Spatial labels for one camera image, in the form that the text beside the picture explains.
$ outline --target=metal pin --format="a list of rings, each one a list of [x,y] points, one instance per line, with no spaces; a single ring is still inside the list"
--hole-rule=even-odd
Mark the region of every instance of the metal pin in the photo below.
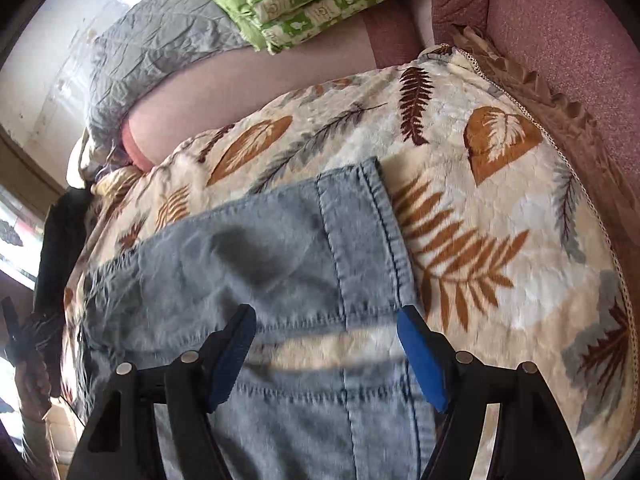
[[[195,350],[187,350],[180,356],[180,361],[183,363],[194,363],[198,360],[198,353]]]
[[[458,361],[460,364],[468,365],[473,360],[474,357],[469,352],[465,352],[464,350],[456,352],[456,361]]]
[[[522,369],[525,371],[526,374],[535,374],[538,371],[538,367],[536,366],[536,364],[532,363],[531,361],[523,362]]]
[[[116,373],[118,375],[127,375],[132,370],[133,366],[131,365],[131,363],[120,363],[116,368]]]

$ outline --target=brown ruffle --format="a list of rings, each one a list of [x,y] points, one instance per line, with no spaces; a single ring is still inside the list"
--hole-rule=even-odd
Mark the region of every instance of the brown ruffle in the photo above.
[[[584,185],[618,256],[630,297],[633,317],[630,335],[640,335],[640,203],[605,149],[596,121],[581,103],[553,93],[537,72],[503,57],[482,32],[470,27],[449,27],[456,47],[472,54],[480,69],[497,86],[517,99],[548,131]],[[632,345],[638,362],[638,344]],[[633,433],[640,430],[638,365]]]

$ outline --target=person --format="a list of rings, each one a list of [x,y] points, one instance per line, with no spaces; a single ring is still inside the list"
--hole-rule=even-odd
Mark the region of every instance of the person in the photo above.
[[[60,480],[47,423],[43,420],[49,410],[38,401],[39,396],[48,398],[51,393],[49,375],[40,354],[30,360],[29,365],[21,361],[15,367],[15,386],[22,415],[22,457],[38,480]]]

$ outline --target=person's hand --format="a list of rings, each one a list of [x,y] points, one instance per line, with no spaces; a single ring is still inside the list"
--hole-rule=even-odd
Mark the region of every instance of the person's hand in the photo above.
[[[41,421],[51,408],[49,374],[39,352],[15,367],[15,386],[20,397],[20,411],[27,418]]]

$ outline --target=denim fabric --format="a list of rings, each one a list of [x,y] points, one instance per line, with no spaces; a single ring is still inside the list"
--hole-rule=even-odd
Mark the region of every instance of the denim fabric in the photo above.
[[[167,364],[239,303],[257,312],[256,345],[391,324],[417,303],[375,159],[172,224],[84,290],[84,416],[120,362]],[[234,477],[247,480],[418,478],[434,444],[404,360],[312,372],[245,365],[211,420]],[[158,425],[169,478],[180,478],[162,407]]]

